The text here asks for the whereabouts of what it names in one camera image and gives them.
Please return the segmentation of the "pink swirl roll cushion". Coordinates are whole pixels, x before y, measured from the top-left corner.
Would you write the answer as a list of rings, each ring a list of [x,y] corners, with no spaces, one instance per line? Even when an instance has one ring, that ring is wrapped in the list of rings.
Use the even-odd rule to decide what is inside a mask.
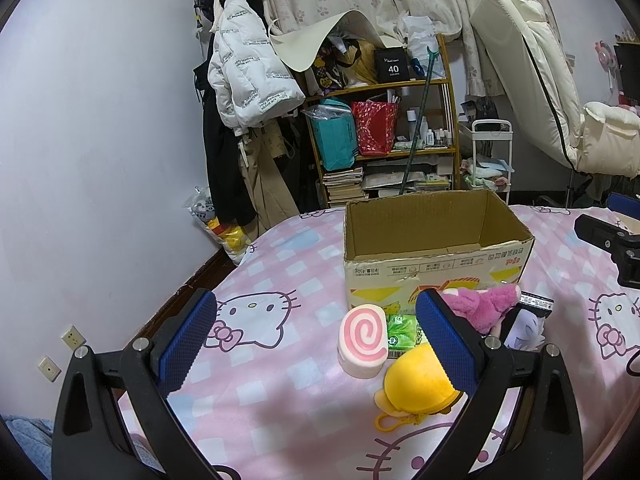
[[[371,379],[388,358],[386,315],[375,304],[350,309],[342,319],[337,339],[337,361],[349,376]]]

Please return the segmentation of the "pink plush toy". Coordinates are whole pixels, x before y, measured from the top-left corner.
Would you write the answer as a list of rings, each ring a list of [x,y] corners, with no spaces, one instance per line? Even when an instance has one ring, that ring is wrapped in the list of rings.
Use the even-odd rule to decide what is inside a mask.
[[[455,315],[486,335],[520,302],[522,291],[518,284],[504,284],[480,290],[447,288],[439,295]]]

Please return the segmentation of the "beige trench coat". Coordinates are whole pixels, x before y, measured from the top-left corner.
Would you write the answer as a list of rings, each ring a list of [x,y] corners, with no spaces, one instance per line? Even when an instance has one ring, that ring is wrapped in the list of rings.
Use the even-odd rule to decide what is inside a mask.
[[[262,128],[250,129],[239,142],[240,169],[256,217],[244,233],[256,240],[282,221],[299,214],[294,198],[274,160],[285,154],[284,137],[275,120]]]

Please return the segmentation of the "black box marked 40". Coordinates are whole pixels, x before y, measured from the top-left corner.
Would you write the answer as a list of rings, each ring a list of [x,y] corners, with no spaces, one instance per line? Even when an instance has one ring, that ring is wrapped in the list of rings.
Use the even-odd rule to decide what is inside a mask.
[[[374,51],[376,81],[379,84],[408,81],[408,58],[403,47],[376,49]]]

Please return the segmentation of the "cream mat on shelf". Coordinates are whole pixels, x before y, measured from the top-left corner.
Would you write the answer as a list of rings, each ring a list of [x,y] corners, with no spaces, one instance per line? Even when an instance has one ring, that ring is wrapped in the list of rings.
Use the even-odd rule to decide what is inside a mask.
[[[358,10],[336,14],[316,24],[283,35],[269,33],[274,52],[291,70],[303,73],[312,65],[324,40],[332,32],[344,32],[354,39],[363,39],[376,48],[401,47],[394,36],[380,35],[368,18]]]

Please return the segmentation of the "yellow plush toy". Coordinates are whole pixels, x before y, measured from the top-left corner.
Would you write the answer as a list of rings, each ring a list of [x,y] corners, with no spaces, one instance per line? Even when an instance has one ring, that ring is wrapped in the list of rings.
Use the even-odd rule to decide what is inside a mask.
[[[383,387],[373,396],[381,411],[374,426],[378,431],[392,432],[400,426],[420,425],[428,416],[448,414],[462,396],[425,341],[386,370]]]

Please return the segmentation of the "green tissue pack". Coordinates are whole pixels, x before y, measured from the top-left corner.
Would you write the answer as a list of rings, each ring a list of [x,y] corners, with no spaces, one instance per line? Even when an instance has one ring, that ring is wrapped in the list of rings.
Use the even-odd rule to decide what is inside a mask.
[[[423,330],[415,315],[387,315],[386,326],[388,357],[390,359],[398,359],[425,341]]]

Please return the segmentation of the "white puffer jacket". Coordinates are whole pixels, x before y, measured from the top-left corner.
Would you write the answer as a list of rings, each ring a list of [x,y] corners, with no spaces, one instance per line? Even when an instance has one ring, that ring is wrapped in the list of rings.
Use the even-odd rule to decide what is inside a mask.
[[[236,136],[303,103],[302,89],[273,49],[250,0],[214,0],[212,34],[207,80],[222,122]]]

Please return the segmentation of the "plastic bag on floor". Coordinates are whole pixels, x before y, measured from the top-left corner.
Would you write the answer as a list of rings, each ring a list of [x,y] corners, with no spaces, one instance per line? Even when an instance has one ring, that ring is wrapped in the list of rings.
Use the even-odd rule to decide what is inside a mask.
[[[183,207],[190,212],[196,224],[200,226],[218,244],[238,266],[247,249],[250,247],[250,239],[236,223],[221,222],[216,215],[212,196],[209,188],[195,188],[195,192],[190,196]]]

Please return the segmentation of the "purple dressed plush doll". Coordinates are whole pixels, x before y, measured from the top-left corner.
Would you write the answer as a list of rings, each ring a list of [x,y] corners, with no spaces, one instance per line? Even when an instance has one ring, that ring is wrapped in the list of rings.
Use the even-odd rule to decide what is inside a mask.
[[[518,351],[538,351],[544,339],[544,318],[529,310],[514,308],[490,330],[505,346]]]

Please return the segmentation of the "red patterned gift bag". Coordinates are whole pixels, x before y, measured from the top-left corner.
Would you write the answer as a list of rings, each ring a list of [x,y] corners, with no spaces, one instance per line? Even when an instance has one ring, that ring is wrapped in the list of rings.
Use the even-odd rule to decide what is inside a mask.
[[[398,104],[364,101],[352,103],[358,150],[362,156],[382,156],[395,144]]]

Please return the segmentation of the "stack of books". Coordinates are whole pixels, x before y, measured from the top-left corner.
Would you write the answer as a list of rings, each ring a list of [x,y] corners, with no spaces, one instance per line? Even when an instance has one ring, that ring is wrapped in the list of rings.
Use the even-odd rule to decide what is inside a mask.
[[[322,177],[322,184],[326,189],[330,207],[339,207],[350,200],[365,198],[363,191],[363,169],[361,167],[343,171],[326,172]]]

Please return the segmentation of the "wooden bookshelf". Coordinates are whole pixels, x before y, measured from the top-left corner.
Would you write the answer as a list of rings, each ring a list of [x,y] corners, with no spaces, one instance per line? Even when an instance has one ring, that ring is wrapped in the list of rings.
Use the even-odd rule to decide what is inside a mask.
[[[455,190],[460,186],[459,136],[454,102],[454,85],[451,81],[448,55],[442,35],[436,36],[439,55],[435,62],[442,62],[444,76],[432,77],[430,93],[422,119],[421,139],[418,141],[405,192]],[[406,162],[411,148],[416,114],[419,113],[423,79],[413,79],[390,84],[365,84],[360,87],[331,91],[325,96],[311,96],[305,100],[303,110],[324,99],[334,99],[352,108],[353,102],[376,101],[398,104],[395,144],[390,153],[382,156],[356,156],[349,168],[363,169],[362,182],[366,197],[399,193]],[[328,206],[328,196],[322,184],[326,171],[314,140],[310,120],[306,116],[310,143],[318,174],[320,205]]]

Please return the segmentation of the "teal shopping bag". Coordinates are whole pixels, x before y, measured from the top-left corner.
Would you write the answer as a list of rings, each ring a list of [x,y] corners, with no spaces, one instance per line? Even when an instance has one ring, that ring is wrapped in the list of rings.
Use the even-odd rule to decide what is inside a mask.
[[[323,168],[326,171],[349,169],[358,154],[352,109],[341,101],[324,99],[303,113],[310,120]]]

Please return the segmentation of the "wall outlet lower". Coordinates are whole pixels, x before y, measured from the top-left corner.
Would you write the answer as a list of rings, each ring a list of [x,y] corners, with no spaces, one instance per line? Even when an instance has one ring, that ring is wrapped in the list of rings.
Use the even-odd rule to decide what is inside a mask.
[[[56,378],[58,378],[58,376],[60,376],[61,374],[61,369],[58,367],[58,364],[56,364],[48,356],[44,356],[39,361],[37,367],[40,373],[43,374],[43,376],[47,378],[49,382],[55,382]]]

